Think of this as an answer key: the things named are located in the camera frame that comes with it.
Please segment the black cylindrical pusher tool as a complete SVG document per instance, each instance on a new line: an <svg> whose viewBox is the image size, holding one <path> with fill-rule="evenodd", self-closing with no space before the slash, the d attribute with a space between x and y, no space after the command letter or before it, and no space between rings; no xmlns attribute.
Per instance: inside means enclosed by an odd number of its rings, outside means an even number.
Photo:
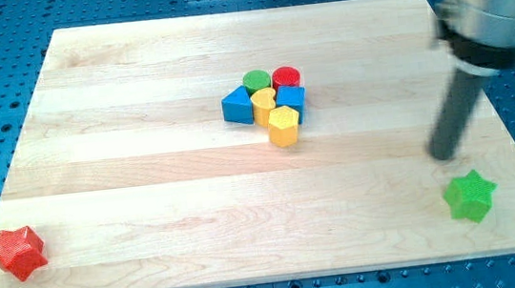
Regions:
<svg viewBox="0 0 515 288"><path fill-rule="evenodd" d="M446 161L455 155L486 80L485 76L462 70L453 72L427 144L431 157Z"/></svg>

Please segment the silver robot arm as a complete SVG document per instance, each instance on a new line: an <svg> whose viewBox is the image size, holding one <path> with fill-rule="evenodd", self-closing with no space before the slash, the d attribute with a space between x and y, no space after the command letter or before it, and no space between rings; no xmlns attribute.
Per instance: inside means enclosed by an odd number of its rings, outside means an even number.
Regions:
<svg viewBox="0 0 515 288"><path fill-rule="evenodd" d="M515 68L515 0L442 0L436 21L455 69L426 149L446 160L456 154L488 79Z"/></svg>

